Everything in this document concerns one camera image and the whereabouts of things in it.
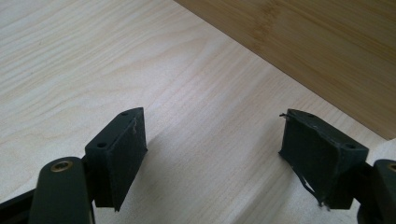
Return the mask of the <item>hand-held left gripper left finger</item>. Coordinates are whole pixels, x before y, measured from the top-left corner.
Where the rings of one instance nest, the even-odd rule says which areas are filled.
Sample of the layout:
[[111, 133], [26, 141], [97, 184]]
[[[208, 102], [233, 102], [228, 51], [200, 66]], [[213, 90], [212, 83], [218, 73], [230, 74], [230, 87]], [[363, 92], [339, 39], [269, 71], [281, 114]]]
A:
[[85, 146], [97, 207], [120, 210], [147, 152], [143, 107], [120, 112]]

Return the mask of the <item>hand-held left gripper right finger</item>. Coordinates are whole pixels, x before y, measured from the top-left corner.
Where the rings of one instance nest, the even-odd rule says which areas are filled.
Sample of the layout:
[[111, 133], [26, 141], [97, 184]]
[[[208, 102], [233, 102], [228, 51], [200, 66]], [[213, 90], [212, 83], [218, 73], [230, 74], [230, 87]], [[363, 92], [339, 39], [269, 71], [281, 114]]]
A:
[[369, 149], [313, 114], [289, 109], [283, 117], [279, 155], [319, 204], [348, 209], [353, 173], [363, 166]]

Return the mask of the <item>wooden box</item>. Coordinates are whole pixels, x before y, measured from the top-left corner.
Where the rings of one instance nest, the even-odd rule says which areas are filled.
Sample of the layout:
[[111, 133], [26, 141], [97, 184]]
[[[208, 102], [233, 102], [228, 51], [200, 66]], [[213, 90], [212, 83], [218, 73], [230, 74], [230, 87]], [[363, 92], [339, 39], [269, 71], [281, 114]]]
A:
[[396, 138], [396, 0], [176, 0], [381, 137]]

